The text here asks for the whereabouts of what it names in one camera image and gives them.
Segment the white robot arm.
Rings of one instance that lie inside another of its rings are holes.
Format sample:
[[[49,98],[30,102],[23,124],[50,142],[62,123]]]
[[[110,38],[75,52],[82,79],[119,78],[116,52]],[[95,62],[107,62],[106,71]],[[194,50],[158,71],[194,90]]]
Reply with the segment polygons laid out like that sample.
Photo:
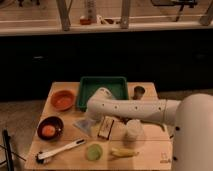
[[[88,100],[86,114],[141,119],[174,126],[171,171],[213,171],[213,95],[193,94],[183,100],[117,100],[99,88]]]

